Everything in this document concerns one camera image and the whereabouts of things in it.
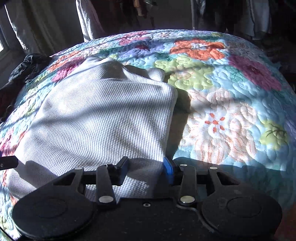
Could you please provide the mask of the white waffle-knit pajama top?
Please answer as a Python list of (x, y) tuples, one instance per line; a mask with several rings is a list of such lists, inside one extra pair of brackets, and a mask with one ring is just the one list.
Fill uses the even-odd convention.
[(93, 171), (130, 159), (116, 198), (151, 197), (163, 168), (177, 90), (158, 68), (87, 58), (46, 96), (8, 170), (11, 194), (22, 198), (74, 169)]

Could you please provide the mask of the dark blue clothes pile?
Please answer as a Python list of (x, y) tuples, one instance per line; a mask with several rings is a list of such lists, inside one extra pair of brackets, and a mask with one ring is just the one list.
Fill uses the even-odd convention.
[(1, 99), (17, 96), (23, 86), (39, 75), (51, 62), (50, 56), (39, 53), (27, 55), (11, 72), (8, 83), (1, 88)]

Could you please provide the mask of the hanging clothes on rack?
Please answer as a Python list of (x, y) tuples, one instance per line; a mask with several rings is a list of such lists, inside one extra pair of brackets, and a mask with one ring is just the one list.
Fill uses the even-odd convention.
[(260, 41), (276, 33), (270, 1), (191, 1), (192, 28)]

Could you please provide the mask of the floral quilted bedspread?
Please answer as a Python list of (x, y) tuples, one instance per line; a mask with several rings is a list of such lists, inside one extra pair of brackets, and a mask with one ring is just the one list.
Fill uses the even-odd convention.
[[(15, 151), (49, 92), (87, 58), (164, 71), (177, 90), (165, 155), (227, 167), (284, 210), (277, 240), (295, 240), (295, 93), (254, 44), (228, 34), (150, 30), (118, 34), (56, 53), (27, 83), (1, 124), (1, 152)], [(12, 234), (14, 197), (1, 172), (1, 221)]]

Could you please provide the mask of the hanging white towel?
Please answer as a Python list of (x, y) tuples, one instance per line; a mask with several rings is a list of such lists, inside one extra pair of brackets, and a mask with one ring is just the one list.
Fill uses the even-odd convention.
[(84, 42), (103, 37), (105, 31), (92, 2), (89, 0), (76, 0), (75, 4)]

